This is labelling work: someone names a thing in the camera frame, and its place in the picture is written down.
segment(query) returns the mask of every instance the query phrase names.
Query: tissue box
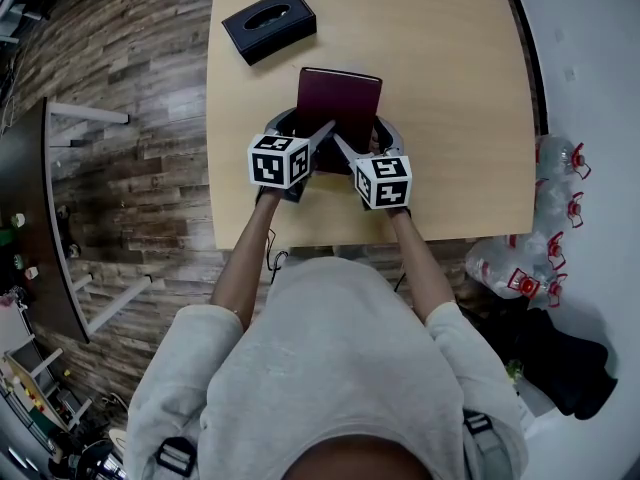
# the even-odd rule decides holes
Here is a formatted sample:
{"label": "tissue box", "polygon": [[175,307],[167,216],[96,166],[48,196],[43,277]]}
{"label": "tissue box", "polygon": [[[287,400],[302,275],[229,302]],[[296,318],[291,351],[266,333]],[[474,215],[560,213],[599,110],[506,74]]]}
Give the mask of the tissue box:
{"label": "tissue box", "polygon": [[317,31],[316,15],[304,0],[260,0],[222,25],[249,65]]}

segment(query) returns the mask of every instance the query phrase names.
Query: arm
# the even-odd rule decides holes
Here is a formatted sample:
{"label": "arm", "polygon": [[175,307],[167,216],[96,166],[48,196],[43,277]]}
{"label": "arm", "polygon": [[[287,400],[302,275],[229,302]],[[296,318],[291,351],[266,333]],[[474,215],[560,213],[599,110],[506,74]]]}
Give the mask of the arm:
{"label": "arm", "polygon": [[389,210],[388,214],[400,244],[413,310],[424,323],[438,306],[455,300],[453,290],[409,213],[402,208]]}
{"label": "arm", "polygon": [[281,190],[262,193],[211,295],[211,304],[238,315],[245,330],[253,316],[269,227],[281,197]]}
{"label": "arm", "polygon": [[153,455],[166,438],[183,436],[197,443],[207,388],[251,321],[280,195],[262,194],[220,275],[212,305],[180,310],[144,373],[129,409],[124,458],[129,478],[153,476]]}
{"label": "arm", "polygon": [[389,216],[400,244],[414,311],[451,366],[464,394],[464,408],[491,418],[507,450],[513,477],[519,478],[527,464],[527,448],[515,390],[502,361],[453,302],[453,290],[408,212],[390,210]]}

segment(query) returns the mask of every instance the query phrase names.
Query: dark red book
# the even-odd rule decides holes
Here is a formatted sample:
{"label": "dark red book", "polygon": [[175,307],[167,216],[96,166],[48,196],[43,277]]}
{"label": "dark red book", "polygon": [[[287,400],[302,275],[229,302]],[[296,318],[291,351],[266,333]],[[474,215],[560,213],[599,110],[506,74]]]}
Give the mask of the dark red book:
{"label": "dark red book", "polygon": [[[335,131],[358,153],[367,153],[378,111],[380,78],[321,68],[302,68],[298,84],[297,137],[308,137],[331,119]],[[325,141],[317,151],[317,169],[349,174],[338,146]]]}

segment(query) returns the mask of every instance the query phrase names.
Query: strap buckle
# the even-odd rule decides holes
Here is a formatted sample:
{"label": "strap buckle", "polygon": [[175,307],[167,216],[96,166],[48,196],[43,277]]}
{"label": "strap buckle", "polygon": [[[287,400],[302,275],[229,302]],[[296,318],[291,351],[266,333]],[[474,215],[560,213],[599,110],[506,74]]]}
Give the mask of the strap buckle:
{"label": "strap buckle", "polygon": [[472,436],[493,428],[491,420],[484,414],[473,414],[467,416],[464,419],[464,424],[469,429]]}
{"label": "strap buckle", "polygon": [[169,471],[188,477],[196,463],[196,449],[184,437],[170,437],[158,448],[156,462]]}

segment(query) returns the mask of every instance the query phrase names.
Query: wooden floor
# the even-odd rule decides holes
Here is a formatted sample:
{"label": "wooden floor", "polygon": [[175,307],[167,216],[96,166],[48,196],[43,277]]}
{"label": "wooden floor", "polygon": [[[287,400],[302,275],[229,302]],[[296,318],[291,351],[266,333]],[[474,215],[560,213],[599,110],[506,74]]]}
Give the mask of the wooden floor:
{"label": "wooden floor", "polygon": [[[81,294],[91,315],[142,274],[154,283],[84,345],[36,327],[45,347],[64,350],[55,369],[100,409],[101,395],[130,400],[176,311],[207,302],[225,253],[216,250],[205,137],[205,79],[212,0],[64,0],[25,34],[15,90],[19,115],[38,98],[128,112],[128,126],[58,121],[56,204],[72,210],[82,258],[72,277],[95,277]],[[461,302],[478,307],[485,292],[465,280],[471,243],[433,244]],[[397,247],[367,248],[393,284]],[[263,269],[258,309],[270,273]],[[408,298],[406,284],[400,293]],[[124,425],[123,415],[114,424]]]}

